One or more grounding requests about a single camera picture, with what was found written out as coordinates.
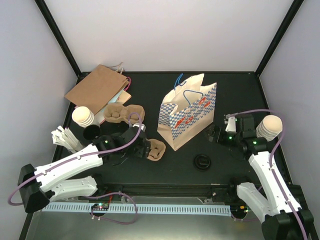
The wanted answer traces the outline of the brown pulp cup carrier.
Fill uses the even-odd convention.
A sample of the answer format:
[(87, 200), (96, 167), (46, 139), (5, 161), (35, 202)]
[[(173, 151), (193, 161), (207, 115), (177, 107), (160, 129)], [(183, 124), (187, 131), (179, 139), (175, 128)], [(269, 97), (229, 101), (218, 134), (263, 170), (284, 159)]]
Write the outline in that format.
[(153, 162), (159, 161), (166, 151), (165, 143), (154, 138), (147, 139), (147, 141), (150, 143), (150, 149), (146, 158)]

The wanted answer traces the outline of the blue checkered paper bag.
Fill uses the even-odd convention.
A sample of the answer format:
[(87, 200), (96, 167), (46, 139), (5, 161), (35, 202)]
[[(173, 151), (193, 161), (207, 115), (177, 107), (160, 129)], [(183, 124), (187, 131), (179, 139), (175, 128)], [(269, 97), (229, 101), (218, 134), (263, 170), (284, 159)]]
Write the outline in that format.
[(216, 106), (217, 83), (202, 85), (204, 73), (182, 77), (164, 96), (158, 116), (157, 132), (174, 151), (213, 123)]

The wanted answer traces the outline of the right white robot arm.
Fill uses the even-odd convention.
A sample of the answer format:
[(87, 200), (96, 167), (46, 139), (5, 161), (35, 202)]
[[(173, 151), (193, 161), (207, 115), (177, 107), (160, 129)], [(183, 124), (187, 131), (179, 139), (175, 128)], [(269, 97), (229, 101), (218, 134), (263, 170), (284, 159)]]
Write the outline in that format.
[(306, 240), (314, 223), (312, 213), (303, 209), (283, 179), (269, 142), (284, 136), (280, 117), (269, 114), (255, 125), (253, 110), (227, 114), (224, 127), (210, 124), (206, 129), (210, 142), (238, 147), (255, 171), (263, 189), (261, 193), (246, 178), (232, 178), (228, 198), (244, 201), (261, 223), (266, 240)]

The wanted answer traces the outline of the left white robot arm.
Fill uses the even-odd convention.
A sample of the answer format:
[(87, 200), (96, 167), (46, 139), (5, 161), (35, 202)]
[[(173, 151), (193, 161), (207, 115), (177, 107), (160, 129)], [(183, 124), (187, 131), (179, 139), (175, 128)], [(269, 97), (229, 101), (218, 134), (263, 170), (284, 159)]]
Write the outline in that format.
[(91, 143), (82, 150), (47, 165), (23, 166), (17, 184), (25, 212), (34, 213), (51, 202), (72, 197), (103, 199), (108, 188), (99, 176), (73, 177), (106, 164), (111, 157), (147, 158), (151, 142), (145, 128), (143, 123), (136, 123), (123, 133), (103, 135), (100, 127), (90, 125), (83, 137)]

